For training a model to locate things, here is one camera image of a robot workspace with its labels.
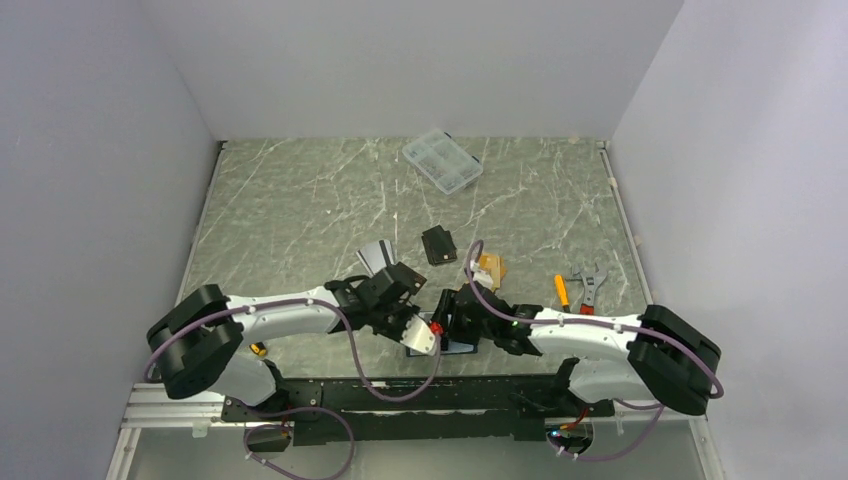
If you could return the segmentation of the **blue leather card holder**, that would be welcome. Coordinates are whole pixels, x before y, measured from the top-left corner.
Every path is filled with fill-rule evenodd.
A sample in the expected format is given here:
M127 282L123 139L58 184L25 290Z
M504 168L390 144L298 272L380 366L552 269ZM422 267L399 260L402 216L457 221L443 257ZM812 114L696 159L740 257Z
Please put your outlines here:
M419 315L428 323L433 323L433 321L431 321L431 320L434 320L434 318L435 318L434 317L435 316L434 311L421 312ZM440 315L444 318L440 317L440 321L437 322L437 323L440 323L440 325L443 327L443 329L445 329L446 327L450 327L451 324L453 323L453 314L447 313L447 314L440 314ZM447 355L472 355L472 354L478 353L479 348L478 348L477 345L462 343L462 342L456 341L455 339L448 338L448 335L445 332L442 333L441 344L440 344L440 351L441 351L441 354L443 356L447 356ZM405 357L407 357L407 358L421 357L421 356L425 355L423 353L412 350L409 347L404 347L404 348L405 348L405 350L404 350Z

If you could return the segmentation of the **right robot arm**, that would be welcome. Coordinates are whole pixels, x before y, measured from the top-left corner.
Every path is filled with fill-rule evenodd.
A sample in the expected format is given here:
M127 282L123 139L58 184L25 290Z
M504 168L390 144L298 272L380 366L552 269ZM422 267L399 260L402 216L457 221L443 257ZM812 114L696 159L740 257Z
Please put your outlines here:
M654 399L701 416L723 394L720 347L662 305L618 317L572 314L511 305L485 287L466 284L444 290L434 319L458 343L486 339L514 356L562 357L565 379L550 392L564 415L600 401Z

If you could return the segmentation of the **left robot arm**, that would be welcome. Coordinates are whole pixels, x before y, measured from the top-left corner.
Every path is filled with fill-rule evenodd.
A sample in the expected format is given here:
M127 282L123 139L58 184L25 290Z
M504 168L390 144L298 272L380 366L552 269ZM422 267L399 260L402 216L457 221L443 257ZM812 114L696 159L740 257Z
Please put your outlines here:
M273 362L242 357L239 349L296 335L353 334L368 327L433 356L440 348L438 335L409 301L420 285L415 272L401 264L277 296L226 295L217 284L203 285L148 330L151 357L144 372L158 371L171 399L214 392L272 420L287 406L285 380Z

